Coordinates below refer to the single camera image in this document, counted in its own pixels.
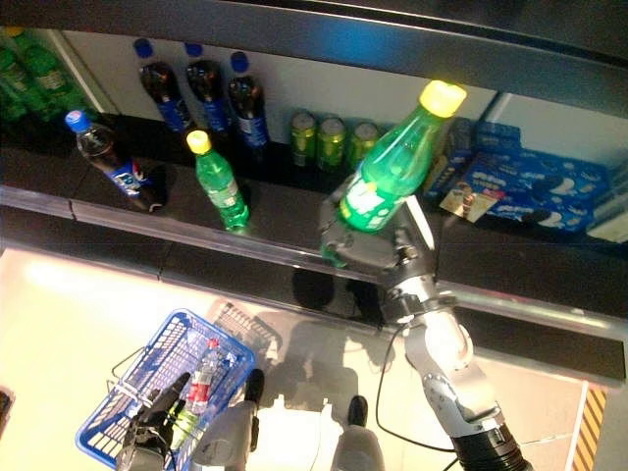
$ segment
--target bottle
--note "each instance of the bottle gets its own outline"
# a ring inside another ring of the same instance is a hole
[[[109,128],[93,124],[80,110],[68,113],[66,124],[77,134],[82,156],[115,183],[130,202],[148,212],[163,206],[152,182],[144,177]]]
[[[44,122],[60,115],[61,109],[51,100],[18,62],[10,49],[0,47],[0,79],[5,81],[26,106]]]
[[[248,207],[237,188],[232,168],[212,149],[207,132],[192,131],[187,135],[187,145],[196,154],[196,177],[218,208],[227,229],[246,226]]]
[[[264,115],[264,90],[246,74],[248,59],[243,52],[232,54],[232,69],[236,77],[229,82],[229,97],[237,115],[238,128],[257,163],[261,163],[270,140]]]
[[[218,371],[220,365],[220,355],[217,339],[207,341],[207,348],[203,352],[196,371],[192,375],[187,392],[187,402],[185,409],[194,415],[200,416],[205,412],[211,395],[212,378]]]
[[[190,58],[199,58],[203,53],[203,46],[187,42],[185,51]],[[185,76],[192,92],[203,104],[209,129],[215,135],[227,137],[231,123],[223,93],[220,66],[213,61],[200,59],[187,66]]]
[[[340,200],[340,217],[358,231],[381,229],[425,179],[436,133],[465,97],[456,85],[428,83],[419,106],[366,154]]]
[[[164,62],[153,59],[153,48],[143,37],[133,43],[141,60],[139,79],[146,93],[157,104],[166,126],[174,132],[184,132],[194,126],[187,106],[181,97],[177,77]]]
[[[26,68],[63,111],[82,110],[97,116],[53,53],[33,41],[23,27],[5,27],[5,31],[18,45]]]

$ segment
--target water bottle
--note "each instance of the water bottle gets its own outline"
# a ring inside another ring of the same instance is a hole
[[[218,346],[217,339],[207,341],[207,348],[203,352],[196,365],[196,371],[192,375],[185,409],[197,416],[202,415],[209,403],[212,379],[220,365]]]

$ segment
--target dark bottle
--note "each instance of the dark bottle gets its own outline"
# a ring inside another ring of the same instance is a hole
[[[181,97],[173,70],[168,64],[153,59],[153,48],[147,39],[136,40],[133,47],[141,60],[139,68],[141,84],[157,104],[168,128],[175,132],[184,132],[192,128],[194,122]]]
[[[203,54],[203,46],[187,42],[185,52],[190,58],[200,58]],[[203,104],[209,129],[214,135],[227,137],[231,122],[223,93],[220,66],[216,62],[199,59],[190,62],[185,69],[185,76],[192,92]]]
[[[66,124],[77,134],[82,156],[115,183],[135,206],[148,212],[163,206],[156,188],[122,148],[113,131],[93,124],[78,110],[66,115]]]
[[[264,90],[252,76],[248,76],[248,59],[243,52],[232,54],[232,68],[236,77],[229,82],[229,97],[232,102],[239,131],[246,145],[261,163],[268,145],[268,129],[264,115]]]

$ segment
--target green can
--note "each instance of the green can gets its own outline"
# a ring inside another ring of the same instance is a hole
[[[358,168],[366,153],[373,148],[379,138],[380,132],[373,123],[363,122],[355,127],[346,156],[346,163],[351,170]]]
[[[333,172],[342,163],[346,131],[340,118],[327,118],[318,128],[316,162],[318,168]]]
[[[307,111],[299,111],[290,121],[292,160],[298,167],[307,167],[316,158],[316,120]]]

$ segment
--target cable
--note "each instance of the cable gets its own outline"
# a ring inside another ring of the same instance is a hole
[[[398,439],[409,442],[410,444],[422,446],[423,448],[427,448],[427,449],[432,449],[433,451],[441,451],[443,453],[455,453],[455,449],[453,448],[441,448],[439,446],[426,445],[420,442],[415,442],[414,440],[410,440],[409,438],[404,437],[403,435],[396,434],[395,432],[387,429],[380,423],[380,393],[382,392],[382,383],[384,382],[384,374],[386,373],[386,364],[389,361],[389,355],[391,354],[391,350],[393,349],[394,339],[396,339],[396,336],[398,336],[399,333],[408,326],[408,324],[409,322],[406,324],[403,324],[394,332],[394,334],[392,335],[391,342],[389,343],[389,347],[386,349],[386,355],[384,355],[384,365],[382,366],[382,374],[380,375],[380,385],[377,387],[377,399],[375,400],[375,422],[377,422],[378,427],[382,429],[384,432],[386,432],[387,434],[390,434],[393,437],[397,437]]]
[[[453,466],[455,463],[458,462],[458,458],[455,458],[453,461],[450,462],[450,464],[448,464],[445,469],[443,471],[447,471],[447,469],[451,469],[451,466]]]

